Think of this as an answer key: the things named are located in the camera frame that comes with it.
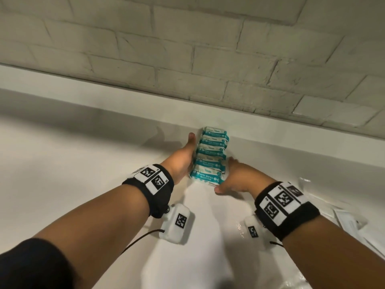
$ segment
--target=wristband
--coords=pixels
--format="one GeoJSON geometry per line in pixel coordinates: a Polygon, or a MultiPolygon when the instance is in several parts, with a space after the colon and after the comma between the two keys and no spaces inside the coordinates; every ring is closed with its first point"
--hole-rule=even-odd
{"type": "Polygon", "coordinates": [[[122,184],[137,187],[146,197],[150,216],[161,218],[168,211],[174,180],[161,165],[153,164],[134,171],[122,184]]]}
{"type": "Polygon", "coordinates": [[[297,227],[320,215],[306,196],[289,182],[277,181],[255,199],[255,214],[280,241],[297,227]]]}

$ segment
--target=hand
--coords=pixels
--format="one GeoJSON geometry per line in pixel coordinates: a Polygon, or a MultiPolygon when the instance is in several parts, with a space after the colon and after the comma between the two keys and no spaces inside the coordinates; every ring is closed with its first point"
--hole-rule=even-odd
{"type": "Polygon", "coordinates": [[[216,186],[214,191],[217,194],[229,191],[248,192],[255,199],[260,192],[275,182],[275,179],[263,172],[230,157],[229,176],[222,184],[216,186]]]}
{"type": "Polygon", "coordinates": [[[161,165],[170,173],[174,184],[178,184],[182,178],[189,174],[193,164],[193,154],[196,149],[194,133],[189,133],[187,144],[175,151],[161,165]]]}

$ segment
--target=teal package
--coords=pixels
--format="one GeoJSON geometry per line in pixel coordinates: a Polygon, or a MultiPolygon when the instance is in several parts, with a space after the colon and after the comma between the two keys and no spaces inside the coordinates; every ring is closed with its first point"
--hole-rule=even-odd
{"type": "Polygon", "coordinates": [[[227,136],[227,132],[225,130],[213,128],[213,127],[205,127],[202,135],[207,135],[211,137],[216,137],[216,138],[224,138],[227,141],[230,141],[229,137],[227,136]]]}
{"type": "Polygon", "coordinates": [[[220,157],[224,160],[226,159],[226,155],[223,153],[224,148],[219,147],[219,146],[210,146],[210,145],[206,145],[206,144],[199,144],[196,152],[200,153],[200,154],[220,157]]]}
{"type": "Polygon", "coordinates": [[[190,173],[190,177],[192,179],[198,179],[200,181],[213,183],[215,185],[222,183],[220,171],[199,165],[194,166],[194,169],[190,173]]]}
{"type": "Polygon", "coordinates": [[[219,146],[223,147],[224,149],[227,148],[227,141],[224,138],[211,137],[208,135],[203,135],[199,143],[203,143],[210,146],[219,146]]]}
{"type": "Polygon", "coordinates": [[[225,172],[225,166],[222,164],[223,159],[220,157],[209,156],[198,153],[196,156],[195,164],[204,167],[209,167],[218,170],[222,173],[225,172]]]}

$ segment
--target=black sleeve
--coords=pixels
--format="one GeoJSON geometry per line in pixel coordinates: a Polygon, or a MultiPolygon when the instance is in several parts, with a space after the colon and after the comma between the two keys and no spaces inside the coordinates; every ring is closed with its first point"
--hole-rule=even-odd
{"type": "Polygon", "coordinates": [[[70,289],[72,270],[63,253],[31,238],[0,255],[0,289],[70,289]]]}

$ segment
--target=brick wall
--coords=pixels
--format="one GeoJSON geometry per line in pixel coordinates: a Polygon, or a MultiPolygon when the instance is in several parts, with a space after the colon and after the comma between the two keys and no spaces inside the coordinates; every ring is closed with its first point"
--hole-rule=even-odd
{"type": "Polygon", "coordinates": [[[0,62],[385,138],[385,0],[0,0],[0,62]]]}

